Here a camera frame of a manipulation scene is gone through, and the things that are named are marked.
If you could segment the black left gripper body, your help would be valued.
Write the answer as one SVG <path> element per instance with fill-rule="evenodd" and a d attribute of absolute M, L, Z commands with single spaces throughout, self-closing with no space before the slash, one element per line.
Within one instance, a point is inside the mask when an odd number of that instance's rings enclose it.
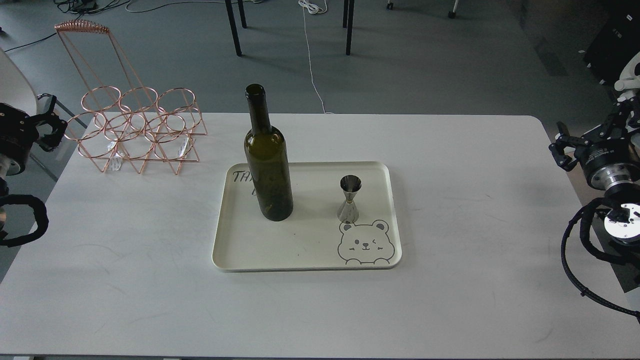
<path fill-rule="evenodd" d="M 1 153 L 14 161 L 27 160 L 39 137 L 38 130 L 26 112 L 11 105 L 0 104 Z"/>

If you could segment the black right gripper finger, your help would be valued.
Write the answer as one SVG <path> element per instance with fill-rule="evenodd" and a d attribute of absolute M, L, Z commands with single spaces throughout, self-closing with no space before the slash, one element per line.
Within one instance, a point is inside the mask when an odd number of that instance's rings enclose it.
<path fill-rule="evenodd" d="M 569 133 L 569 128 L 562 122 L 558 121 L 557 125 L 557 137 L 555 141 L 548 146 L 548 149 L 553 157 L 556 165 L 567 173 L 572 171 L 578 164 L 577 159 L 573 159 L 567 155 L 566 148 L 574 148 L 583 146 L 583 138 L 572 136 Z"/>

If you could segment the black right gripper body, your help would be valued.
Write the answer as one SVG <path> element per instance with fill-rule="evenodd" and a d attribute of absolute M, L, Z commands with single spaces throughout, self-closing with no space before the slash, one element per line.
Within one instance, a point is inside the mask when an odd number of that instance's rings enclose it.
<path fill-rule="evenodd" d="M 583 173 L 595 173 L 606 166 L 614 164 L 631 164 L 630 141 L 626 131 L 615 131 L 606 139 L 590 140 L 588 143 L 576 145 L 574 156 Z"/>

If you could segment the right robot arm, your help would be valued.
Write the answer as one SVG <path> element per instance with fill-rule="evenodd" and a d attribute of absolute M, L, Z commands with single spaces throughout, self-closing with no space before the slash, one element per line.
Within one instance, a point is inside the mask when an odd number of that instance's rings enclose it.
<path fill-rule="evenodd" d="M 590 290 L 570 269 L 567 242 L 579 225 L 578 238 L 583 248 L 597 260 L 611 265 L 635 262 L 639 253 L 639 154 L 634 141 L 639 139 L 639 98 L 622 96 L 601 125 L 581 136 L 572 136 L 569 128 L 557 123 L 557 136 L 548 149 L 562 170 L 582 169 L 587 186 L 603 191 L 569 220 L 560 244 L 560 259 L 569 282 L 580 295 L 616 312 L 639 317 L 637 310 L 627 309 Z M 610 239 L 617 245 L 615 253 L 599 250 L 591 241 L 594 221 L 601 221 Z"/>

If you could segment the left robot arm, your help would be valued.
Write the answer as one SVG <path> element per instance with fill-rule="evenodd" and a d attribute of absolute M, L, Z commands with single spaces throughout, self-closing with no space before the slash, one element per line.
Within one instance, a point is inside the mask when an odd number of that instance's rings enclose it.
<path fill-rule="evenodd" d="M 50 220 L 45 202 L 33 194 L 16 194 L 9 190 L 7 178 L 22 174 L 34 145 L 45 152 L 52 152 L 62 143 L 68 121 L 55 112 L 58 100 L 51 94 L 38 96 L 46 98 L 45 109 L 34 115 L 13 105 L 0 105 L 0 157 L 1 157 L 1 245 L 16 248 L 40 239 L 48 230 Z M 27 208 L 32 214 L 35 228 L 27 234 L 9 237 L 6 225 L 9 208 Z"/>

